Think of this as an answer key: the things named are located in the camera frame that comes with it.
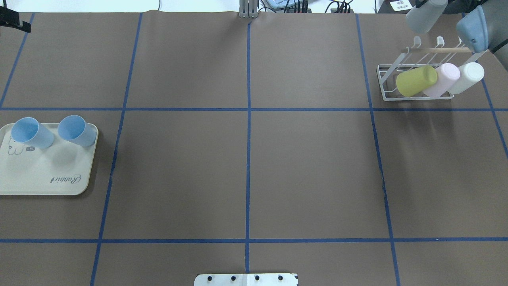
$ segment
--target green cup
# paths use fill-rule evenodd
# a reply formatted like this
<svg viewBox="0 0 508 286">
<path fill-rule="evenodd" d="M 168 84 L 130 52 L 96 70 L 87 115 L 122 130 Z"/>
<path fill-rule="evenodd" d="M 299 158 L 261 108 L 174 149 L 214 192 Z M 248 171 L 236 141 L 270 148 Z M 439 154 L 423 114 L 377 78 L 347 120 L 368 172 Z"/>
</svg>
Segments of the green cup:
<svg viewBox="0 0 508 286">
<path fill-rule="evenodd" d="M 405 97 L 411 97 L 437 82 L 437 72 L 431 66 L 422 66 L 397 76 L 395 80 L 397 88 Z"/>
</svg>

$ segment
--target white wire rack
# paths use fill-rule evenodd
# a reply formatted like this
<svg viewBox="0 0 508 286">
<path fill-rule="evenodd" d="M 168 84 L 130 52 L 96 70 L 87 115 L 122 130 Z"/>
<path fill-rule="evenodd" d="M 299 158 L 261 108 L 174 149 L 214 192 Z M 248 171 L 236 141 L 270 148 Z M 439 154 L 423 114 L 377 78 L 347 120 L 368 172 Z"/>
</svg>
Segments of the white wire rack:
<svg viewBox="0 0 508 286">
<path fill-rule="evenodd" d="M 385 101 L 398 101 L 398 100 L 435 100 L 435 99 L 452 99 L 453 94 L 445 92 L 440 97 L 431 98 L 423 93 L 415 94 L 412 97 L 405 97 L 397 90 L 395 79 L 400 73 L 409 71 L 411 69 L 430 65 L 433 68 L 437 68 L 444 63 L 448 63 L 457 53 L 471 53 L 471 51 L 464 47 L 465 45 L 459 39 L 459 44 L 455 47 L 444 47 L 444 39 L 439 36 L 436 38 L 436 46 L 433 48 L 421 48 L 422 39 L 419 36 L 415 36 L 413 39 L 413 46 L 406 47 L 401 51 L 399 57 L 391 65 L 378 65 L 377 66 L 377 79 L 379 81 L 379 87 L 383 100 Z M 410 63 L 409 59 L 413 54 L 425 54 L 418 61 Z M 476 61 L 485 52 L 479 52 L 473 54 L 464 64 Z M 438 54 L 446 54 L 440 61 L 436 59 Z"/>
</svg>

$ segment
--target white label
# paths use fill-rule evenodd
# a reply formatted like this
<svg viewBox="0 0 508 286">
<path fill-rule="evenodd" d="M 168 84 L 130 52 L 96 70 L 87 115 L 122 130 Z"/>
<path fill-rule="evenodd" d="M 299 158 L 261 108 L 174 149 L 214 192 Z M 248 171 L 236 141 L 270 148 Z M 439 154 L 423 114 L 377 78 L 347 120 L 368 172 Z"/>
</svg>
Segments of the white label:
<svg viewBox="0 0 508 286">
<path fill-rule="evenodd" d="M 409 0 L 392 1 L 390 2 L 390 5 L 392 5 L 393 11 L 403 11 L 412 8 L 411 3 L 409 3 Z"/>
</svg>

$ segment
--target gray table surface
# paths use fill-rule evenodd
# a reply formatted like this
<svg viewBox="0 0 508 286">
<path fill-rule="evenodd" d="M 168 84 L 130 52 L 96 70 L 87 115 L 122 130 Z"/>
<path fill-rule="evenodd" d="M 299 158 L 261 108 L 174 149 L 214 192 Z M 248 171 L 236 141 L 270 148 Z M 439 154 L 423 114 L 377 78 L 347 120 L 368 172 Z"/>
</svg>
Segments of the gray table surface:
<svg viewBox="0 0 508 286">
<path fill-rule="evenodd" d="M 0 126 L 78 114 L 101 133 L 81 195 L 0 197 L 1 285 L 508 284 L 491 54 L 453 100 L 385 102 L 375 67 L 412 42 L 403 15 L 23 17 L 31 34 L 0 37 Z M 424 45 L 455 46 L 459 18 Z"/>
</svg>

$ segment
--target blue cup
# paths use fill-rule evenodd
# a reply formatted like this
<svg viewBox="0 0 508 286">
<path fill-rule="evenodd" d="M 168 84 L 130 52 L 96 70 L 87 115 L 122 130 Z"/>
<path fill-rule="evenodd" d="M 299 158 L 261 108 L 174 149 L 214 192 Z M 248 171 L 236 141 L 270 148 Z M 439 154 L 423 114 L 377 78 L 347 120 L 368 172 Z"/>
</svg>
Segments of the blue cup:
<svg viewBox="0 0 508 286">
<path fill-rule="evenodd" d="M 97 136 L 90 124 L 79 115 L 70 115 L 60 121 L 58 135 L 64 140 L 83 147 L 93 145 Z"/>
<path fill-rule="evenodd" d="M 32 117 L 18 120 L 12 127 L 11 136 L 16 142 L 41 149 L 48 148 L 55 140 L 55 135 Z"/>
</svg>

